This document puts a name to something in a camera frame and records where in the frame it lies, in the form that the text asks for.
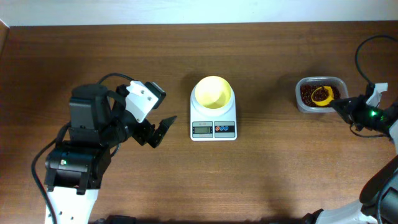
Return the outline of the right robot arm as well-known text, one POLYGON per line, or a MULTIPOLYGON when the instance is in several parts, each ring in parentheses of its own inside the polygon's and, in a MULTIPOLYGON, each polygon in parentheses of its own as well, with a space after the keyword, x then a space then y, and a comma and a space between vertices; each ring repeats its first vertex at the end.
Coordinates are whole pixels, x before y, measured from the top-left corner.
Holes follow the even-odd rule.
MULTIPOLYGON (((368 105, 361 95, 330 105, 351 127, 378 131, 397 145, 397 102, 382 110, 368 105)), ((397 157, 366 183, 357 201, 308 213, 299 223, 397 223, 397 157)))

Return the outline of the yellow measuring scoop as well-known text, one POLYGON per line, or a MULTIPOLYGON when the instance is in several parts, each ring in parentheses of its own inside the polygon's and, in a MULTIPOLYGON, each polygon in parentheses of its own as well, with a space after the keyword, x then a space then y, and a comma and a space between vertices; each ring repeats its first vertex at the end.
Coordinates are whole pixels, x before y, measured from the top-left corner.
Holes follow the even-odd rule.
POLYGON ((330 86, 318 87, 311 94, 311 101, 317 106, 328 106, 334 98, 334 92, 330 86))

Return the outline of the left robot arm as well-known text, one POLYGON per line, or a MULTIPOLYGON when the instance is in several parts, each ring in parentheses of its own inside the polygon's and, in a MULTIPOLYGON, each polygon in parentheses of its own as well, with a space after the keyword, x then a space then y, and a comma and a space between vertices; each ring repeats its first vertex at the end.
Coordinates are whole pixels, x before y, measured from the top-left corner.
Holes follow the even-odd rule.
POLYGON ((46 223, 88 223, 112 149, 130 138, 156 148, 175 121, 172 116, 156 126, 146 118, 165 97, 154 82, 132 81, 116 91, 101 84, 72 90, 70 121, 45 161, 46 223))

